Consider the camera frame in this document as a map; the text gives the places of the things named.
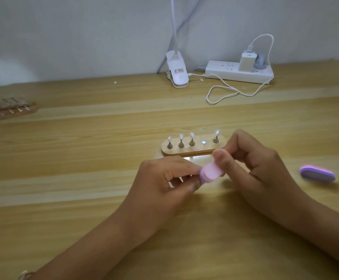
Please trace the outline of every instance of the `power outlet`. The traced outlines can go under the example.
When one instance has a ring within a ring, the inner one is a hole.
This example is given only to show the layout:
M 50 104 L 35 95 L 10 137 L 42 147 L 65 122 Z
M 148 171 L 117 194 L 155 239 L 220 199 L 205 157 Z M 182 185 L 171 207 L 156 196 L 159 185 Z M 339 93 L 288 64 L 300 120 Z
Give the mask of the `power outlet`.
M 217 78 L 217 75 L 223 80 L 230 81 L 243 81 L 252 82 L 256 84 L 269 84 L 270 79 L 273 77 L 273 71 L 270 65 L 264 70 L 252 69 L 251 72 L 240 72 L 238 70 L 240 63 L 236 62 L 223 62 L 223 61 L 209 61 L 206 67 L 205 78 Z

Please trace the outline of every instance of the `hand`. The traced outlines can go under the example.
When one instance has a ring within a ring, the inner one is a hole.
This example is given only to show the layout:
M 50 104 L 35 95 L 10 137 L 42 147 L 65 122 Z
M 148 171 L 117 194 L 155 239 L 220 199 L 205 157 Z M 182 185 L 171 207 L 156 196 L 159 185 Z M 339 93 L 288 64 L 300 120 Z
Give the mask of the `hand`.
M 134 234 L 131 235 L 135 240 L 134 245 L 141 244 L 153 235 L 200 188 L 201 169 L 201 166 L 181 156 L 141 163 L 128 195 L 113 214 L 114 220 L 123 222 L 124 230 Z
M 295 229 L 312 199 L 291 177 L 277 151 L 245 131 L 236 130 L 226 146 L 215 150 L 213 156 L 256 210 L 289 230 Z M 244 163 L 250 172 L 235 160 Z

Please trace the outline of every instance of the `pink nail buffer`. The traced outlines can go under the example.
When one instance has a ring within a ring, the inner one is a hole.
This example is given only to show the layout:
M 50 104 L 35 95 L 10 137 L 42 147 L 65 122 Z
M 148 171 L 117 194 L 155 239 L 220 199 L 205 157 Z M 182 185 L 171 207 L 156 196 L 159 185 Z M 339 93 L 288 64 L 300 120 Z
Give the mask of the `pink nail buffer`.
M 207 164 L 200 171 L 200 179 L 203 183 L 211 183 L 219 178 L 224 172 L 216 165 L 215 162 Z
M 301 167 L 301 176 L 320 182 L 331 183 L 335 181 L 335 175 L 332 171 L 313 165 L 303 165 Z

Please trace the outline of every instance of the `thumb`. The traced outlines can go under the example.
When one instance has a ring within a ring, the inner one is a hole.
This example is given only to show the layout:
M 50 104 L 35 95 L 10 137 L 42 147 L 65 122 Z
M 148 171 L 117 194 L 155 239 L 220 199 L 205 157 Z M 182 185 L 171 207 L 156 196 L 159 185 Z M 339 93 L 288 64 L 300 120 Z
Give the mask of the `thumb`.
M 245 187 L 251 183 L 253 177 L 233 159 L 228 151 L 225 149 L 216 149 L 212 155 L 214 156 L 216 165 L 228 174 L 238 188 Z
M 189 198 L 196 190 L 200 188 L 202 181 L 198 175 L 192 176 L 185 182 L 178 185 L 176 188 L 171 189 L 168 196 L 177 205 L 182 204 Z

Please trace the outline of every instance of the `wooden desk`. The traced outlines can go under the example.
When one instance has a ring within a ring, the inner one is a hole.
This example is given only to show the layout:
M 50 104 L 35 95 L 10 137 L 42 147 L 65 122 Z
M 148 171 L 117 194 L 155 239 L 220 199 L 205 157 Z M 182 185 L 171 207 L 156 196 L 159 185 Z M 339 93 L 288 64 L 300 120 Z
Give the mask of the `wooden desk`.
M 339 211 L 339 61 L 274 70 L 270 88 L 215 106 L 205 96 L 219 81 L 191 78 L 174 89 L 164 74 L 0 87 L 41 108 L 0 122 L 0 279 L 39 268 L 105 219 L 140 162 L 181 132 L 229 137 L 243 128 L 280 153 L 310 196 Z M 302 164 L 333 170 L 337 183 L 302 180 Z M 107 278 L 339 279 L 339 264 L 254 211 L 225 178 L 203 186 Z

